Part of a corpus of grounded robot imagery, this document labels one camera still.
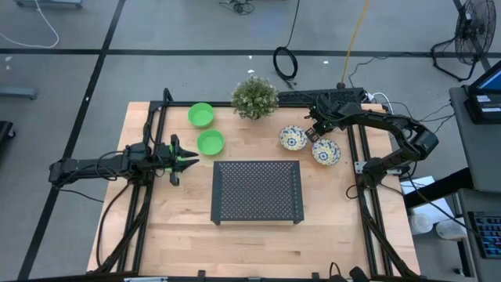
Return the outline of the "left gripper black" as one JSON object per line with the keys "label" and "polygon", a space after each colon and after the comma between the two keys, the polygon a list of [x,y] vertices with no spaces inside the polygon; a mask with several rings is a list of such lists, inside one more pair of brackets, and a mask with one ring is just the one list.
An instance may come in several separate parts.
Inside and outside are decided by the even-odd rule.
{"label": "left gripper black", "polygon": [[173,186],[179,185],[178,172],[184,172],[190,166],[199,162],[199,159],[179,160],[179,157],[189,158],[197,157],[198,154],[192,151],[179,149],[179,139],[176,134],[171,135],[169,144],[160,143],[154,151],[154,160],[156,162],[156,170],[169,169],[170,183]]}

